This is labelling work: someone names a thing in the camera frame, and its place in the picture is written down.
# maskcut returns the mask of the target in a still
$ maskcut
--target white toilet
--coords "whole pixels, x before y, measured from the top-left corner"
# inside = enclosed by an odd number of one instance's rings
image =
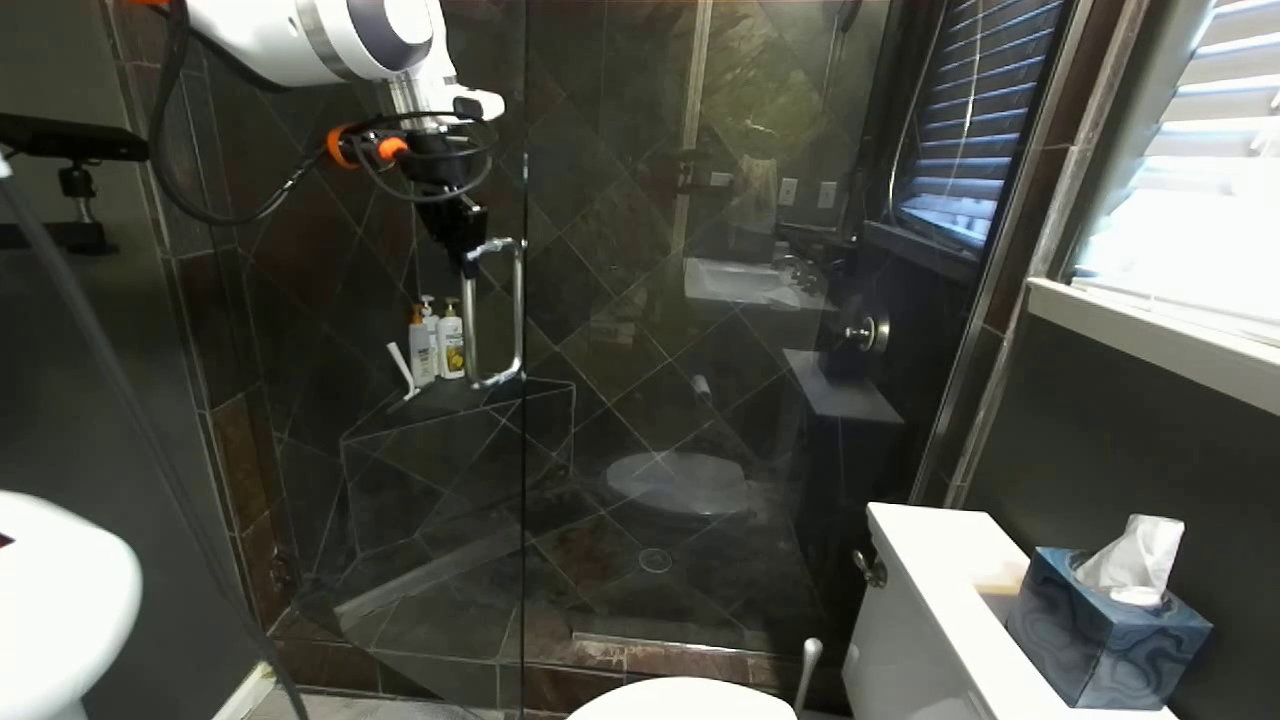
[[[18,493],[0,493],[0,720],[83,720],[138,611],[133,548]]]
[[[880,584],[864,594],[843,657],[855,720],[1115,720],[1067,707],[1003,631],[1026,555],[988,514],[871,503]],[[718,682],[638,682],[566,720],[794,720],[763,691]]]

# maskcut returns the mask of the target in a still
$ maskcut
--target robotic arm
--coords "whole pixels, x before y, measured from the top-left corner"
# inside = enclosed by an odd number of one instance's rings
[[[438,0],[187,0],[187,13],[278,88],[387,81],[394,111],[433,116],[425,127],[505,116],[505,96],[455,81]]]

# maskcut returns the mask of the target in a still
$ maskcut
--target window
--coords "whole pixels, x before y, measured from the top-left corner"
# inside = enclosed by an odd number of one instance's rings
[[[1077,290],[1280,339],[1280,0],[1213,0]]]
[[[1064,0],[953,0],[894,212],[981,253],[1041,96]]]

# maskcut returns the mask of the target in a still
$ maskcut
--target tissue box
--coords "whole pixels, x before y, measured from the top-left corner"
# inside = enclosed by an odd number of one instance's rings
[[[1071,707],[1158,707],[1213,631],[1176,598],[1131,610],[1082,589],[1067,548],[1034,548],[1003,625]]]

